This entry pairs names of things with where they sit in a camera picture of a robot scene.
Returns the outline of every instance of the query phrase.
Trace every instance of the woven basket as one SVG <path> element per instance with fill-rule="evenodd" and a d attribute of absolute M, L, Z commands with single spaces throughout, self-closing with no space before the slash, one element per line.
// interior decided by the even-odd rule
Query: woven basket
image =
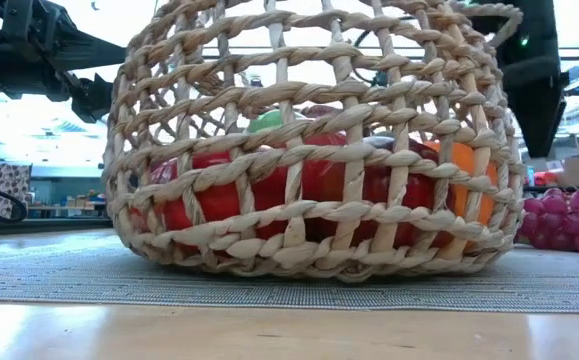
<path fill-rule="evenodd" d="M 249 1 L 170 0 L 130 42 L 115 81 L 103 173 L 109 214 L 123 244 L 153 261 L 208 272 L 336 277 L 348 282 L 371 275 L 475 272 L 511 249 L 521 221 L 524 175 L 495 45 L 515 31 L 522 13 L 500 4 L 364 0 L 368 13 L 374 14 L 369 17 L 334 9 L 331 0 L 322 0 L 321 13 L 302 16 L 277 10 L 276 1 L 260 1 L 259 13 L 226 17 L 227 9 Z M 343 1 L 337 4 L 344 6 Z M 419 28 L 384 15 L 387 7 L 415 17 Z M 471 28 L 469 17 L 493 15 L 509 20 L 487 42 Z M 230 39 L 260 27 L 268 28 L 272 51 L 230 53 Z M 292 28 L 328 30 L 331 44 L 288 47 L 283 33 Z M 345 41 L 343 32 L 349 29 L 375 33 L 382 56 L 364 55 Z M 417 42 L 424 49 L 424 61 L 398 55 L 390 35 Z M 216 38 L 220 59 L 203 61 L 203 46 Z M 288 68 L 304 61 L 329 64 L 336 83 L 290 81 Z M 268 64 L 277 67 L 276 84 L 235 85 L 248 67 Z M 383 70 L 389 86 L 369 87 L 353 77 L 353 68 Z M 197 98 L 190 98 L 192 87 Z M 172 100 L 166 100 L 167 93 Z M 306 102 L 341 104 L 344 110 L 314 120 L 295 119 L 292 110 Z M 429 112 L 430 105 L 437 110 Z M 270 107 L 280 109 L 283 126 L 255 134 L 242 133 L 236 126 L 239 115 L 251 118 Z M 222 116 L 215 119 L 212 114 L 219 110 Z M 363 142 L 363 130 L 378 129 L 391 131 L 397 139 L 392 151 Z M 344 146 L 303 143 L 315 134 L 342 131 Z M 413 141 L 409 136 L 421 132 L 440 142 L 438 163 L 408 150 Z M 163 133 L 169 141 L 162 140 Z M 471 175 L 451 162 L 454 143 L 474 149 Z M 286 147 L 259 150 L 277 144 Z M 221 151 L 229 152 L 231 162 L 192 168 L 194 156 Z M 177 178 L 155 181 L 150 175 L 154 164 L 172 159 Z M 345 164 L 340 201 L 302 198 L 301 173 L 309 161 Z M 490 163 L 497 168 L 496 184 L 485 175 Z M 386 203 L 363 201 L 367 165 L 391 167 Z M 284 191 L 284 204 L 256 211 L 252 184 L 281 167 L 288 168 L 286 183 L 276 184 Z M 129 185 L 132 174 L 139 180 L 134 186 Z M 436 179 L 432 208 L 401 205 L 409 174 Z M 207 221 L 196 195 L 234 183 L 240 214 Z M 445 205 L 450 186 L 468 189 L 462 217 Z M 483 194 L 495 200 L 487 224 L 478 222 Z M 192 226 L 173 229 L 167 222 L 162 207 L 175 201 L 182 201 L 179 215 Z M 335 235 L 309 239 L 306 219 L 317 218 L 338 222 Z M 361 220 L 376 221 L 378 230 L 373 238 L 352 246 Z M 284 233 L 257 238 L 257 229 L 272 221 L 287 221 Z M 413 245 L 394 246 L 399 223 L 419 229 Z M 439 231 L 450 233 L 453 240 L 442 248 L 432 247 Z"/>

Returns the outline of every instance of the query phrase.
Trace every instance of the wooden table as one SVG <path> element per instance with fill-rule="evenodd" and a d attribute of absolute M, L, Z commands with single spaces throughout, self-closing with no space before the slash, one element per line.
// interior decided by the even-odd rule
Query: wooden table
<path fill-rule="evenodd" d="M 148 358 L 579 360 L 579 315 L 0 303 L 0 359 Z"/>

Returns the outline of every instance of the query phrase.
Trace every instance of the patterned fabric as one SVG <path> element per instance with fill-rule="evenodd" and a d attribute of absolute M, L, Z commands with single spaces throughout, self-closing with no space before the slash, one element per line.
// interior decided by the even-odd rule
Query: patterned fabric
<path fill-rule="evenodd" d="M 29 191 L 31 166 L 0 164 L 0 191 L 25 200 Z M 0 216 L 11 217 L 13 205 L 11 201 L 0 196 Z"/>
<path fill-rule="evenodd" d="M 0 301 L 348 310 L 579 313 L 579 254 L 509 252 L 462 277 L 334 280 L 236 278 L 162 267 L 130 253 L 111 231 L 51 245 L 0 247 Z"/>

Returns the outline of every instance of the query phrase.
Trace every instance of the red object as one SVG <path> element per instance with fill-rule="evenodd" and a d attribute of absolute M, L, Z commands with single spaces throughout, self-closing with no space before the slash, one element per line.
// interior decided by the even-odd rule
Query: red object
<path fill-rule="evenodd" d="M 365 138 L 365 142 L 376 148 L 388 149 L 393 148 L 394 139 L 374 136 Z M 410 140 L 409 149 L 420 154 L 422 158 L 438 161 L 438 154 L 435 150 Z M 317 201 L 341 201 L 344 189 L 345 164 L 329 163 L 325 167 L 318 167 L 311 170 L 315 179 L 319 179 L 318 187 L 312 193 L 304 188 L 305 198 Z M 386 203 L 389 182 L 391 179 L 391 168 L 386 166 L 368 166 L 365 168 L 364 186 L 362 199 L 372 203 Z M 416 207 L 433 208 L 434 203 L 435 180 L 421 174 L 409 174 L 407 180 L 407 193 L 402 201 L 403 206 L 411 209 Z M 453 192 L 449 191 L 447 206 L 452 209 L 455 203 Z M 311 229 L 309 238 L 320 241 L 327 237 L 334 236 L 337 222 L 325 219 L 312 219 L 309 222 L 317 225 L 309 226 Z M 362 241 L 373 238 L 378 228 L 376 221 L 362 221 L 354 232 L 351 246 L 358 246 Z M 414 244 L 420 230 L 410 223 L 400 223 L 396 232 L 394 248 L 400 246 L 411 246 Z M 451 242 L 453 236 L 447 232 L 439 232 L 436 236 L 434 247 L 444 247 Z"/>
<path fill-rule="evenodd" d="M 302 109 L 302 115 L 304 115 L 308 118 L 316 119 L 316 118 L 319 118 L 321 116 L 325 116 L 325 115 L 330 114 L 330 113 L 339 114 L 342 111 L 343 111 L 342 109 L 335 108 L 333 106 L 316 104 L 314 106 L 310 106 L 310 107 L 306 107 L 306 108 Z"/>
<path fill-rule="evenodd" d="M 391 149 L 394 140 L 391 138 L 374 137 L 365 141 L 372 145 Z M 308 145 L 337 145 L 345 144 L 345 137 L 342 134 L 320 134 L 305 140 Z M 425 159 L 438 161 L 437 153 L 415 141 L 410 142 L 410 149 L 421 154 Z M 194 169 L 207 168 L 230 162 L 228 152 L 214 154 L 198 154 L 193 156 L 192 167 Z M 333 163 L 327 160 L 306 161 L 303 167 L 302 191 L 303 199 L 315 201 L 341 201 L 344 188 L 344 163 Z M 287 167 L 276 168 L 266 178 L 252 184 L 254 194 L 254 207 L 256 211 L 272 208 L 285 203 L 284 192 L 287 180 Z M 152 182 L 164 184 L 177 178 L 176 159 L 164 162 L 152 170 Z M 363 187 L 363 200 L 373 203 L 386 202 L 391 176 L 391 168 L 385 166 L 369 166 L 365 169 L 365 181 Z M 407 184 L 407 195 L 403 200 L 403 206 L 416 208 L 424 206 L 433 207 L 435 180 L 420 174 L 410 174 Z M 232 216 L 240 215 L 240 201 L 235 183 L 212 186 L 207 190 L 196 193 L 196 198 L 203 210 L 207 222 L 224 220 Z M 447 199 L 447 206 L 451 209 L 455 202 L 453 193 L 450 192 Z M 181 199 L 166 203 L 161 209 L 156 209 L 158 215 L 162 214 L 167 230 L 182 230 L 191 227 L 193 224 L 188 218 L 184 203 Z M 146 222 L 140 213 L 132 210 L 135 217 L 135 224 L 140 231 L 148 231 Z M 267 226 L 256 229 L 256 236 L 261 239 L 269 239 L 286 229 L 286 221 L 275 221 Z M 321 241 L 333 236 L 337 223 L 324 219 L 307 219 L 307 236 L 311 241 Z M 378 227 L 375 221 L 363 221 L 355 231 L 352 246 L 357 246 L 362 240 L 374 236 Z M 396 242 L 394 247 L 412 245 L 419 230 L 409 223 L 402 223 L 398 226 Z M 440 232 L 436 237 L 433 246 L 442 247 L 451 242 L 453 237 L 446 232 Z M 186 253 L 197 253 L 195 246 L 179 245 Z"/>
<path fill-rule="evenodd" d="M 556 186 L 559 176 L 549 171 L 537 172 L 533 175 L 536 186 Z"/>

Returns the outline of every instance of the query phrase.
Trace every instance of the red fruit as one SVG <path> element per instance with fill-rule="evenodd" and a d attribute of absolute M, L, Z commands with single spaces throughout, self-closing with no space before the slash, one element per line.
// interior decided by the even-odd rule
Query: red fruit
<path fill-rule="evenodd" d="M 305 140 L 312 145 L 344 145 L 345 138 L 340 134 L 315 135 Z M 214 154 L 199 154 L 193 156 L 192 168 L 203 169 L 214 165 L 229 163 L 228 152 Z M 323 166 L 325 161 L 306 162 L 305 167 Z M 284 201 L 285 184 L 287 181 L 287 167 L 276 168 L 269 176 L 251 185 L 254 194 L 254 209 L 262 211 L 274 206 L 282 205 Z M 152 170 L 152 181 L 156 184 L 165 184 L 178 177 L 176 159 L 160 164 Z M 303 184 L 309 189 L 318 184 L 318 179 L 303 176 Z M 207 222 L 220 221 L 232 216 L 240 215 L 240 201 L 235 183 L 212 186 L 196 193 L 205 220 Z M 167 230 L 182 230 L 193 224 L 187 216 L 182 199 L 169 201 L 164 205 L 164 220 Z M 261 239 L 283 233 L 287 221 L 274 221 L 269 225 L 256 229 L 256 236 Z"/>
<path fill-rule="evenodd" d="M 561 198 L 562 200 L 565 200 L 565 193 L 562 192 L 562 190 L 558 189 L 558 188 L 549 188 L 547 189 L 547 191 L 545 191 L 544 196 L 556 196 Z"/>
<path fill-rule="evenodd" d="M 316 134 L 304 139 L 305 145 L 345 145 L 346 138 L 340 133 L 326 133 Z M 278 148 L 285 148 L 286 144 L 280 144 Z M 317 175 L 323 169 L 327 169 L 332 163 L 326 160 L 311 160 L 303 162 L 302 170 L 302 198 L 304 200 L 315 200 L 310 196 L 320 192 L 323 187 L 322 179 Z M 274 206 L 283 205 L 285 203 L 285 186 L 287 183 L 287 167 L 276 168 L 271 175 L 252 184 L 252 191 L 255 196 L 256 210 L 266 210 Z M 257 230 L 258 237 L 268 239 L 279 233 L 284 233 L 287 228 L 287 221 L 274 221 L 270 225 L 259 228 Z M 309 237 L 310 229 L 313 229 L 313 219 L 306 219 L 305 226 L 307 227 L 307 240 L 312 240 Z"/>
<path fill-rule="evenodd" d="M 538 216 L 538 226 L 550 231 L 558 230 L 564 224 L 564 216 L 560 214 L 544 213 Z"/>
<path fill-rule="evenodd" d="M 556 231 L 550 239 L 551 248 L 560 251 L 572 251 L 575 249 L 573 237 L 562 231 Z"/>
<path fill-rule="evenodd" d="M 526 213 L 525 218 L 522 220 L 522 226 L 518 233 L 522 236 L 531 237 L 533 233 L 538 228 L 538 215 L 535 213 Z"/>
<path fill-rule="evenodd" d="M 545 206 L 542 204 L 542 201 L 536 198 L 525 199 L 524 208 L 525 211 L 536 215 L 542 215 L 542 213 L 545 212 Z"/>
<path fill-rule="evenodd" d="M 377 148 L 391 150 L 394 139 L 387 137 L 370 137 L 365 138 L 365 142 Z M 424 146 L 413 140 L 409 143 L 409 149 L 420 154 L 424 159 L 438 161 L 438 154 L 427 146 Z M 316 201 L 341 201 L 344 189 L 344 163 L 327 163 L 326 166 L 316 166 L 314 168 L 305 168 L 310 177 L 320 179 L 314 189 L 303 188 L 304 198 Z M 386 166 L 368 166 L 365 168 L 365 177 L 363 183 L 362 199 L 372 203 L 386 203 L 389 182 L 391 179 L 391 168 Z M 435 180 L 421 174 L 409 174 L 407 179 L 407 194 L 405 195 L 402 205 L 411 209 L 422 206 L 432 208 L 434 203 L 434 186 Z M 450 191 L 447 205 L 453 207 L 455 197 Z M 334 236 L 337 222 L 325 219 L 311 219 L 308 222 L 310 239 L 320 241 L 324 238 Z M 373 238 L 378 228 L 375 221 L 361 221 L 356 228 L 351 242 L 351 246 L 358 246 L 362 241 Z M 411 246 L 414 244 L 420 230 L 410 223 L 398 224 L 394 248 L 400 246 Z M 432 246 L 443 247 L 451 242 L 453 236 L 447 232 L 440 232 Z"/>
<path fill-rule="evenodd" d="M 566 215 L 569 209 L 567 202 L 556 195 L 545 196 L 541 199 L 542 205 L 545 207 L 545 212 L 550 214 Z"/>
<path fill-rule="evenodd" d="M 579 215 L 572 213 L 565 216 L 562 230 L 569 235 L 579 235 Z"/>
<path fill-rule="evenodd" d="M 529 242 L 536 249 L 549 250 L 551 249 L 551 244 L 549 243 L 551 237 L 551 231 L 540 229 L 529 238 Z"/>

